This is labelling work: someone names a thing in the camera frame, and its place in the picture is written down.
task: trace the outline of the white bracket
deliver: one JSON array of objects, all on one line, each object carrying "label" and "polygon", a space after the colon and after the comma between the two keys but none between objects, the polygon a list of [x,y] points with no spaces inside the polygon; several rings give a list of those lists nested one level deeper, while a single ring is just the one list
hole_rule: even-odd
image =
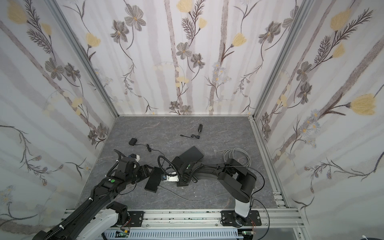
[{"label": "white bracket", "polygon": [[277,208],[279,209],[287,208],[287,206],[285,205],[283,196],[281,195],[281,192],[273,192],[273,198],[275,199]]}]

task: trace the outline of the wall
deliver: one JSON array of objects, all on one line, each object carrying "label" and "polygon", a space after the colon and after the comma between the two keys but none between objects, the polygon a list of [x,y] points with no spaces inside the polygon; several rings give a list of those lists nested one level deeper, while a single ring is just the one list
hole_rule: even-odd
[{"label": "wall", "polygon": [[301,1],[58,0],[120,114],[252,114]]},{"label": "wall", "polygon": [[75,206],[114,117],[43,1],[0,6],[0,239],[32,239]]},{"label": "wall", "polygon": [[311,239],[382,238],[384,3],[315,1],[257,116]]}]

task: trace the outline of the coiled gray cable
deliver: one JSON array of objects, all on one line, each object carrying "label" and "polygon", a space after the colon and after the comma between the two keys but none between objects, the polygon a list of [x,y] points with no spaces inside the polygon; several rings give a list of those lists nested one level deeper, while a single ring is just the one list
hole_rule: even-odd
[{"label": "coiled gray cable", "polygon": [[247,153],[246,150],[241,149],[240,147],[232,147],[232,148],[228,148],[226,150],[215,150],[215,152],[223,152],[223,160],[224,160],[224,162],[227,161],[227,159],[225,158],[225,155],[227,153],[229,153],[228,158],[235,159],[235,157],[233,155],[235,151],[242,152],[242,153],[245,154],[248,162],[244,165],[244,167],[250,167],[251,166],[251,156]]},{"label": "coiled gray cable", "polygon": [[180,195],[178,195],[178,194],[172,192],[172,191],[169,190],[169,189],[166,189],[165,187],[162,187],[162,186],[160,186],[160,185],[159,185],[158,187],[160,187],[161,189],[164,189],[164,190],[166,190],[166,191],[172,193],[172,194],[175,195],[176,197],[179,197],[179,198],[181,198],[181,199],[184,199],[185,201],[188,201],[188,202],[203,202],[203,201],[206,201],[206,200],[209,200],[209,199],[212,199],[212,198],[215,198],[215,197],[218,197],[218,196],[221,196],[221,195],[224,195],[224,194],[228,194],[228,193],[229,193],[229,192],[224,192],[224,193],[222,193],[222,194],[218,194],[218,195],[216,195],[216,196],[209,197],[209,198],[206,198],[206,199],[203,199],[203,200],[189,200],[189,199],[183,198],[182,196],[180,196]]}]

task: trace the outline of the black power adapter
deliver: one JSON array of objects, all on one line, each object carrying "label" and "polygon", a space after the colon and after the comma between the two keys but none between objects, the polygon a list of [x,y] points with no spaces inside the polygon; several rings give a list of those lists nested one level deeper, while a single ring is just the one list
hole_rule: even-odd
[{"label": "black power adapter", "polygon": [[137,139],[136,139],[136,138],[132,138],[132,139],[129,141],[129,145],[131,145],[131,146],[135,146],[136,143],[137,143]]}]

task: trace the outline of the gray marble floor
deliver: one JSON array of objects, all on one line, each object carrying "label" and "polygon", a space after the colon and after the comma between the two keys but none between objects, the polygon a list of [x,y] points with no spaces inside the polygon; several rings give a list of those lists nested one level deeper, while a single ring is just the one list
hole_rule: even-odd
[{"label": "gray marble floor", "polygon": [[[186,138],[179,134],[197,134],[199,124],[203,124],[201,138]],[[129,140],[135,137],[138,144],[149,144],[151,148],[162,151],[171,161],[192,146],[196,146],[203,154],[202,162],[223,162],[222,152],[230,147],[241,147],[246,150],[252,160],[252,167],[260,171],[265,177],[265,187],[255,194],[267,208],[276,208],[272,188],[265,171],[259,149],[256,145],[251,125],[246,117],[118,117],[113,126],[104,149],[91,172],[80,202],[85,201],[90,190],[104,178],[109,168],[115,163],[117,149],[125,155],[135,153],[140,155],[140,164],[157,166],[158,152],[148,152],[145,146],[131,146]],[[241,153],[235,154],[235,159],[246,163],[246,158]],[[257,182],[255,189],[262,186],[263,180],[256,173]],[[188,202],[182,200],[164,189],[156,193],[144,190],[147,180],[137,184],[136,189],[127,194],[120,195],[115,201],[128,206],[128,209],[225,209],[234,208],[235,199],[229,194],[221,195],[203,202]],[[176,187],[174,182],[161,182],[161,186],[190,200],[202,200],[226,192],[225,188],[215,180],[199,180],[187,187]],[[127,186],[122,192],[133,189]],[[254,207],[262,208],[255,201]]]}]

